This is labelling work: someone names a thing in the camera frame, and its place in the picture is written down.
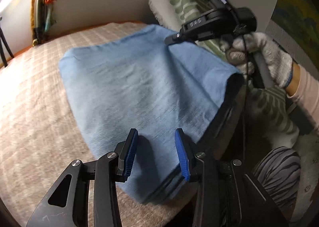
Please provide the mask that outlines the pink sleeved right forearm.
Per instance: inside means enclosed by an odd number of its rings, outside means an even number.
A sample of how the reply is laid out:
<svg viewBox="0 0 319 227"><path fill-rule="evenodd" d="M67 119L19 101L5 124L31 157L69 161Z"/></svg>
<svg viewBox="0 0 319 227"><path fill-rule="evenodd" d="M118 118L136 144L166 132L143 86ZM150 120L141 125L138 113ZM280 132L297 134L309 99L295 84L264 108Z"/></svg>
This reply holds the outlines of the pink sleeved right forearm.
<svg viewBox="0 0 319 227"><path fill-rule="evenodd" d="M318 81L301 65L292 63L292 80L286 88L288 98L296 105L292 119L301 134L318 134Z"/></svg>

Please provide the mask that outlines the white gloved right hand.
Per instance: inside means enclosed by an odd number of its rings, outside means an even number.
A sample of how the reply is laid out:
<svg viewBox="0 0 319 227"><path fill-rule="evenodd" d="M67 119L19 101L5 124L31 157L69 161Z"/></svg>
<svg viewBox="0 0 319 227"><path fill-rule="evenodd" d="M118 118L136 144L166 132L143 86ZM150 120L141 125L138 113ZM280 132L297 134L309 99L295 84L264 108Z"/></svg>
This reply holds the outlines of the white gloved right hand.
<svg viewBox="0 0 319 227"><path fill-rule="evenodd" d="M254 52L262 54L273 82L280 88L287 88L292 81L293 59L284 52L268 35L262 32L252 32L237 37L232 43L220 40L220 49L229 57L229 63L237 67L243 75L255 72L252 61L246 61L246 55Z"/></svg>

